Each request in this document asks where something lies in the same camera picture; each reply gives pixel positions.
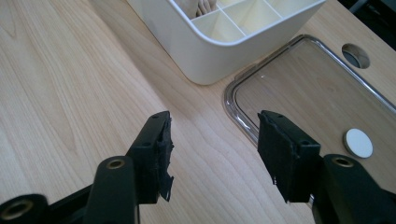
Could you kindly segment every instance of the light wood grain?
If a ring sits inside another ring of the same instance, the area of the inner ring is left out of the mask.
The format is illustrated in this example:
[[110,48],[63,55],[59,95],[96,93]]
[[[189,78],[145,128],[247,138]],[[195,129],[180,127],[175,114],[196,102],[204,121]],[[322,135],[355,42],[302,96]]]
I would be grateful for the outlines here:
[[[361,74],[396,102],[396,54],[338,2],[301,32],[338,53],[364,46],[372,66]],[[125,1],[1,0],[0,203],[33,192],[54,203],[91,184],[100,161],[170,110],[173,196],[142,206],[143,223],[313,223],[306,204],[283,202],[227,117],[232,79],[189,82]]]

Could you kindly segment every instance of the white disc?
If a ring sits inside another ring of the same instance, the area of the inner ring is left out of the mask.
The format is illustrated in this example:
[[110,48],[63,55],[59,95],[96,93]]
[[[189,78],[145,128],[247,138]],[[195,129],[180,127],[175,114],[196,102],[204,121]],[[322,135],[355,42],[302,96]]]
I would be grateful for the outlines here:
[[369,158],[373,154],[373,144],[366,133],[359,129],[351,129],[344,136],[346,148],[354,155]]

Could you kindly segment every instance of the wooden table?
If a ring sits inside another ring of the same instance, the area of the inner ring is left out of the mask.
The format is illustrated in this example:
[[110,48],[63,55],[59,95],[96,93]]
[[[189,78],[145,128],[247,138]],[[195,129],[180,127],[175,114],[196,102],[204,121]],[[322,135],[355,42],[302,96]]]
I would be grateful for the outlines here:
[[[395,51],[337,1],[299,34],[340,57],[345,43],[363,48],[371,65],[358,73],[396,104]],[[0,203],[29,193],[54,203],[90,185],[100,161],[169,110],[172,198],[141,206],[142,223],[313,223],[306,204],[284,203],[226,115],[233,77],[189,82],[126,1],[1,0]]]

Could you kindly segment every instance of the white organizer tray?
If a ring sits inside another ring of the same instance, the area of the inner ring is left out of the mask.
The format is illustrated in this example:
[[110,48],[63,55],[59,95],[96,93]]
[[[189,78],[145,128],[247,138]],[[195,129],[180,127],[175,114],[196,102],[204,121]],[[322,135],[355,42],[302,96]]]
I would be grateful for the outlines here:
[[190,20],[173,0],[128,0],[184,75],[209,85],[291,40],[325,0],[218,0]]

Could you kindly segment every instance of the glass lid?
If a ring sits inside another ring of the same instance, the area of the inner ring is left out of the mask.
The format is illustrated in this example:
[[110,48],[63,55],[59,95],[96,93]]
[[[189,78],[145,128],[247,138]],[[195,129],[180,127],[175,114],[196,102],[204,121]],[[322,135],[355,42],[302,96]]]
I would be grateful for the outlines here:
[[[297,36],[238,76],[224,107],[256,146],[258,113],[274,111],[319,142],[321,156],[353,157],[381,188],[396,192],[396,107],[313,36]],[[370,138],[371,157],[349,153],[344,135],[351,129]]]

